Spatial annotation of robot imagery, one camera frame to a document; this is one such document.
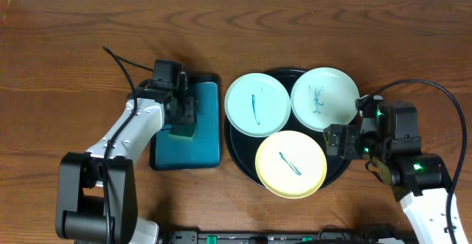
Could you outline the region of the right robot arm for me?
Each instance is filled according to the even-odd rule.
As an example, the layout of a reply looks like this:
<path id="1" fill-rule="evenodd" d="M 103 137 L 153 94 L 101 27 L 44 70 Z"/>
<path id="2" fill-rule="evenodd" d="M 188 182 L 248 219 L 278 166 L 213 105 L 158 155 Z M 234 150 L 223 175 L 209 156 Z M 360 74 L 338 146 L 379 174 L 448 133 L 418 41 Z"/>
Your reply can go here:
<path id="1" fill-rule="evenodd" d="M 419 243 L 466 243 L 452 179 L 436 154 L 423 153 L 418 127 L 400 123 L 364 130 L 332 124 L 323 131 L 329 156 L 365 159 L 366 169 L 392 188 Z"/>

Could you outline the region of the yellow plate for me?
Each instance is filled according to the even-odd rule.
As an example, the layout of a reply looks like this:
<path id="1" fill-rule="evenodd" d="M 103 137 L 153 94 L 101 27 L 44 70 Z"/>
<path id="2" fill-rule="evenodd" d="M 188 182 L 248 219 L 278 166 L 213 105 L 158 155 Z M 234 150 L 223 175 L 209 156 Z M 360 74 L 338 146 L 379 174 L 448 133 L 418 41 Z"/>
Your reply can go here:
<path id="1" fill-rule="evenodd" d="M 294 130 L 264 139 L 255 156 L 257 176 L 270 192 L 282 198 L 300 199 L 322 187 L 327 159 L 311 137 Z"/>

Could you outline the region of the green yellow sponge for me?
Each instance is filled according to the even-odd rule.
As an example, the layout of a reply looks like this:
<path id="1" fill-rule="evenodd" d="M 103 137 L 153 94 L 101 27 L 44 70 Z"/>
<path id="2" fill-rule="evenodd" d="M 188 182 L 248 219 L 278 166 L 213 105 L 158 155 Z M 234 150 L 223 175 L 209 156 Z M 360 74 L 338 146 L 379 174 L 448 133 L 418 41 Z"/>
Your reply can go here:
<path id="1" fill-rule="evenodd" d="M 174 125 L 170 130 L 168 136 L 171 139 L 179 139 L 184 141 L 192 141 L 196 133 L 196 124 L 187 123 Z"/>

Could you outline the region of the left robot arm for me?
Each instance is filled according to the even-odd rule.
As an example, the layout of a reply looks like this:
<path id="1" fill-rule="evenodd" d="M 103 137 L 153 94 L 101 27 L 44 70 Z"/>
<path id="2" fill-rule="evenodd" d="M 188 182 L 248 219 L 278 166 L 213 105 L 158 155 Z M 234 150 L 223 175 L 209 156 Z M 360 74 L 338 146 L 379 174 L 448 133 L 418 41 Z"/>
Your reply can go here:
<path id="1" fill-rule="evenodd" d="M 84 243 L 157 243 L 159 226 L 138 215 L 134 165 L 165 125 L 196 122 L 188 91 L 138 87 L 111 129 L 83 153 L 61 160 L 55 231 Z"/>

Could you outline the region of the light green plate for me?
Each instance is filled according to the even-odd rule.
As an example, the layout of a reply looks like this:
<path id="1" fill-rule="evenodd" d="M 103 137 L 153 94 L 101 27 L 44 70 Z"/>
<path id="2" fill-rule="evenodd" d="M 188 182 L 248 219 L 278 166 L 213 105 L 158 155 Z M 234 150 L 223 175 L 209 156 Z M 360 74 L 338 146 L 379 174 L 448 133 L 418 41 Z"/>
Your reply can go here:
<path id="1" fill-rule="evenodd" d="M 305 72 L 291 89 L 291 108 L 305 127 L 322 132 L 332 124 L 348 125 L 357 115 L 358 86 L 346 73 L 320 67 Z"/>

